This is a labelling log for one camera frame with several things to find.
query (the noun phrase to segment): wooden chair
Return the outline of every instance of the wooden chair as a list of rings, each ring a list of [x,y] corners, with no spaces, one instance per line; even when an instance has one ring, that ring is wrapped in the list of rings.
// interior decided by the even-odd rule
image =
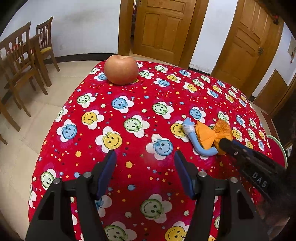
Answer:
[[[7,141],[3,139],[3,137],[0,135],[0,141],[2,141],[5,145],[7,145]]]
[[[49,55],[52,59],[54,66],[59,72],[59,66],[57,65],[57,61],[54,57],[54,52],[52,50],[52,39],[51,39],[51,26],[52,20],[54,17],[51,17],[49,20],[45,21],[42,24],[36,26],[36,35],[40,34],[40,51],[43,59],[47,58]]]
[[[0,55],[0,71],[4,74],[9,84],[9,91],[12,93],[13,100],[19,109],[23,108],[26,114],[30,117],[30,113],[24,105],[24,102],[19,96],[19,91],[23,85],[30,81],[30,78],[35,77],[38,85],[45,95],[47,91],[41,80],[39,72],[34,64],[30,46],[30,25],[26,25],[16,30],[14,33],[6,37],[0,42],[0,51],[6,56]],[[0,101],[0,112],[8,120],[8,122],[17,130],[20,130],[18,124],[13,120],[11,115],[6,110],[5,105]]]

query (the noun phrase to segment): white wall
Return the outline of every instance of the white wall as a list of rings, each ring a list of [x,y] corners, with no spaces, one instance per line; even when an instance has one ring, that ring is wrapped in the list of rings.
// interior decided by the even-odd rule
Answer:
[[[211,73],[228,35],[237,0],[209,0],[189,67]]]
[[[290,45],[292,33],[288,29],[287,25],[284,24],[283,33],[281,36],[281,40],[279,42],[279,47],[276,51],[274,59],[272,60],[270,67],[268,68],[267,72],[265,73],[263,79],[253,92],[253,96],[256,97],[260,91],[263,89],[269,78],[271,77],[272,73],[276,69],[287,85],[290,84],[292,78],[296,72],[296,59],[294,62],[290,63],[291,57],[288,53],[288,48]]]
[[[120,0],[29,0],[13,16],[0,41],[31,21],[52,21],[52,46],[56,57],[80,53],[117,53]]]

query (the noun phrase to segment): tiled floor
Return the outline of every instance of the tiled floor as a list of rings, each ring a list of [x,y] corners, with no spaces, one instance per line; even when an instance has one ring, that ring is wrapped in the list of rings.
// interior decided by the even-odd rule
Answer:
[[[133,57],[139,61],[164,63],[137,55]],[[0,115],[0,133],[8,142],[7,146],[0,143],[0,209],[7,222],[23,239],[29,225],[29,186],[43,140],[68,97],[97,63],[98,61],[59,63],[60,72],[52,64],[47,65],[52,81],[52,86],[47,88],[48,95],[45,96],[39,89],[34,92],[30,85],[25,86],[21,92],[31,118],[23,110],[19,110],[13,101],[10,100],[7,104],[9,113],[21,127],[20,132]],[[254,105],[253,107],[269,134],[261,109]]]

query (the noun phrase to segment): wooden door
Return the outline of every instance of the wooden door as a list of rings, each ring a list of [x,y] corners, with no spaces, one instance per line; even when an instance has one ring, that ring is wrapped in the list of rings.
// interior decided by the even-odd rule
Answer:
[[[271,16],[255,0],[239,0],[237,11],[239,5],[242,7],[242,13],[237,20],[234,17],[212,76],[244,92],[242,87],[248,84],[248,77],[256,67],[257,61],[263,53],[268,52],[267,40],[270,40],[269,31],[274,24]]]
[[[141,0],[133,53],[178,65],[196,0]]]
[[[275,69],[253,103],[269,115],[283,99],[288,89],[286,82]]]

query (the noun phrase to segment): doorway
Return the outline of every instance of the doorway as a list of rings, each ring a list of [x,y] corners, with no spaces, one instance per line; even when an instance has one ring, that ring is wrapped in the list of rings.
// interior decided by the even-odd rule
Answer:
[[[118,54],[129,56],[132,49],[134,54],[188,68],[208,1],[121,0]]]
[[[250,97],[262,80],[277,51],[283,20],[256,0],[238,0],[225,44],[211,74]]]

